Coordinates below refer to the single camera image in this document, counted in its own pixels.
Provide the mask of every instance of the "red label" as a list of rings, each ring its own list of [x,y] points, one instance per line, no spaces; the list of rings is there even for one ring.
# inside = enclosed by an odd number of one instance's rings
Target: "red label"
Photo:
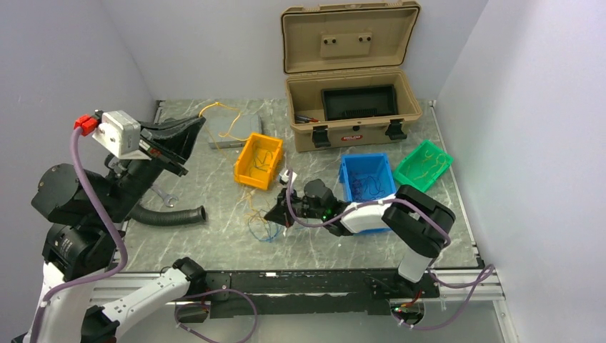
[[[356,141],[358,139],[362,139],[362,135],[361,134],[356,134],[354,136],[341,137],[342,141]]]
[[[156,148],[151,148],[149,150],[149,154],[152,155],[152,156],[154,156],[154,157],[158,157],[158,156],[162,155],[162,153],[158,149],[156,149]]]

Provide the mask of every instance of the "green bin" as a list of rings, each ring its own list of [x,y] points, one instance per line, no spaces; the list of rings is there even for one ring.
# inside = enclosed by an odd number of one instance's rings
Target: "green bin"
[[[452,157],[425,139],[394,170],[394,180],[427,191],[452,164]]]

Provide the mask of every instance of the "black tray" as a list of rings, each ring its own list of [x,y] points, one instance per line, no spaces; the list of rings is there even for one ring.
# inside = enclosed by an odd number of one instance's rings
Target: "black tray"
[[[393,84],[323,89],[322,104],[327,121],[397,114],[396,90]]]

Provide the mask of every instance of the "gray tabletop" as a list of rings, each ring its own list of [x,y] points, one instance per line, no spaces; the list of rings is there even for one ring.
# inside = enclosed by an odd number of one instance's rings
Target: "gray tabletop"
[[[260,115],[263,133],[284,140],[285,156],[279,167],[286,163],[298,173],[299,177],[294,183],[296,189],[302,190],[305,183],[320,178],[341,199],[343,187],[338,177],[341,155],[385,152],[394,169],[424,139],[442,146],[426,101],[421,101],[424,115],[411,128],[408,139],[402,142],[305,153],[296,153],[294,149],[286,99],[165,101],[159,120],[195,116],[200,109],[215,101],[237,107],[243,111],[243,115]],[[214,108],[204,115],[221,116],[228,111]],[[157,211],[190,209],[203,204],[208,222],[163,228],[131,220],[126,230],[130,256],[127,270],[157,271],[185,256],[209,270],[389,268],[397,267],[402,261],[404,242],[393,232],[335,237],[326,229],[308,229],[296,225],[288,229],[285,235],[282,230],[272,242],[259,241],[251,232],[259,238],[267,237],[266,224],[250,219],[250,216],[254,210],[269,210],[282,187],[275,182],[269,191],[264,192],[236,183],[233,163],[242,148],[210,149],[207,134],[204,129],[201,130],[192,156],[185,165],[189,170],[185,177],[179,178],[165,171],[157,180],[162,189],[179,197],[176,206],[173,209],[165,207],[151,191],[145,194],[141,204]],[[451,174],[444,173],[427,193],[452,209],[457,216],[450,232],[452,244],[442,252],[437,266],[477,266],[470,232]]]

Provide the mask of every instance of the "orange wire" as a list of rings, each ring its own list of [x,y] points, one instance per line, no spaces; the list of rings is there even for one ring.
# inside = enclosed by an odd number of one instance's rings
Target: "orange wire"
[[[414,296],[414,299],[411,302],[405,302],[404,304],[402,304],[401,307],[411,307],[412,305],[414,305],[415,302],[417,302],[417,300],[419,300],[420,297],[421,291],[418,291],[417,295]]]

